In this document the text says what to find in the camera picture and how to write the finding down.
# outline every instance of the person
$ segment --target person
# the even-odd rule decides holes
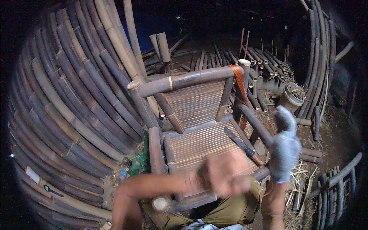
[[[183,230],[245,230],[243,225],[253,221],[254,214],[261,206],[263,229],[284,229],[285,190],[290,179],[290,170],[298,161],[301,144],[296,137],[296,121],[287,109],[282,106],[276,108],[275,122],[277,135],[274,136],[272,148],[269,149],[271,180],[263,198],[258,181],[250,175],[241,174],[247,164],[245,154],[229,153],[221,160],[216,157],[209,158],[205,170],[201,170],[201,176],[198,172],[143,174],[122,181],[113,201],[111,229],[141,228],[142,213],[138,199],[195,191],[203,184],[203,180],[209,183],[210,189],[218,197],[223,198],[217,207],[203,218],[192,220],[180,213],[159,213],[145,203],[144,211],[160,229],[180,227]]]

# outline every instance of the olive green shorts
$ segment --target olive green shorts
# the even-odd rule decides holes
[[[246,225],[254,220],[255,213],[261,206],[261,185],[254,177],[251,177],[251,189],[238,197],[227,197],[222,199],[218,206],[202,221],[213,224],[218,228],[234,224]],[[196,220],[192,220],[180,213],[161,213],[155,211],[150,203],[143,203],[143,210],[158,226],[159,229],[172,229],[178,226],[184,227]]]

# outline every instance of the knife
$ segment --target knife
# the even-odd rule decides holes
[[[235,144],[237,144],[237,146],[239,146],[241,148],[241,150],[243,150],[245,152],[245,154],[254,161],[254,163],[257,166],[262,166],[263,162],[260,161],[254,154],[255,152],[253,150],[251,150],[250,148],[248,148],[239,138],[237,138],[235,136],[235,134],[233,132],[231,132],[231,130],[227,127],[224,127],[224,132],[226,133],[226,135],[228,137],[230,137],[230,139],[232,141],[235,142]]]

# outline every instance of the bamboo stack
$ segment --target bamboo stack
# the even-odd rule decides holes
[[[144,138],[127,85],[144,83],[146,71],[130,0],[124,8],[133,49],[113,0],[81,0],[48,12],[18,57],[11,151],[19,186],[46,228],[111,222],[102,178]]]

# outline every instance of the gray glove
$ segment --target gray glove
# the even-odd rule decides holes
[[[283,106],[276,107],[275,121],[278,134],[273,138],[269,169],[275,182],[284,183],[289,181],[290,170],[298,162],[301,144],[296,137],[294,116]]]

